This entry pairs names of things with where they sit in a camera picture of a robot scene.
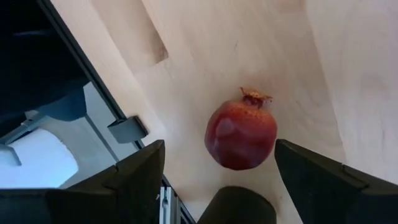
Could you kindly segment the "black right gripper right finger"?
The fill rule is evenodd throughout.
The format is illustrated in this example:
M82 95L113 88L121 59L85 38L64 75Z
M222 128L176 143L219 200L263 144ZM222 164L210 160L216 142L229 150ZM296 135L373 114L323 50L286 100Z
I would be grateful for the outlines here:
M398 185L285 139L275 160L303 224L398 224Z

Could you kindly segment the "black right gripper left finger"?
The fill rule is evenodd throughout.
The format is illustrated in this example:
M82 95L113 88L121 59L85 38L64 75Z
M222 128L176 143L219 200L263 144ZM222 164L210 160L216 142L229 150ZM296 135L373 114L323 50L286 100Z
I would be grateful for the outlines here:
M67 189L47 191L52 224L152 224L164 162L165 143L156 140Z

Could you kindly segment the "dark red pomegranate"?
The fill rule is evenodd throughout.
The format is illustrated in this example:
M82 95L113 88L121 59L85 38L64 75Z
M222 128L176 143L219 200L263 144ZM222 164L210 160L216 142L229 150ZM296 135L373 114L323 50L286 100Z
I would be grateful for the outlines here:
M239 100L223 102L210 116L204 143L212 158L231 170L261 165L277 138L277 123L264 105L273 97L257 90L240 88Z

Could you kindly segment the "white floor object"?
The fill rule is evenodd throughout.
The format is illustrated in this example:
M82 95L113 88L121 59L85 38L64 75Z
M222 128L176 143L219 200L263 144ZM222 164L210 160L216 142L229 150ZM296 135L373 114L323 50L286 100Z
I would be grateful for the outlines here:
M77 172L73 154L47 130L0 144L0 189L58 188Z

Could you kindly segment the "black office chair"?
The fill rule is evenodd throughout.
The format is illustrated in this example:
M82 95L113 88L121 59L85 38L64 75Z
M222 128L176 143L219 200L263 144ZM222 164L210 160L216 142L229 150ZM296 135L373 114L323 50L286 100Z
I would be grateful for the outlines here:
M49 0L0 0L0 155L42 120L87 114L86 72Z

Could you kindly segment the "black frame clip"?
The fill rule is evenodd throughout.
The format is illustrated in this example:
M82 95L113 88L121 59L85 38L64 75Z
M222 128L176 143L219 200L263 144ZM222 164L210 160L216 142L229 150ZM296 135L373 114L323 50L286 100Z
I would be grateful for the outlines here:
M139 141L149 134L148 129L137 115L114 121L108 126L108 130L120 144Z

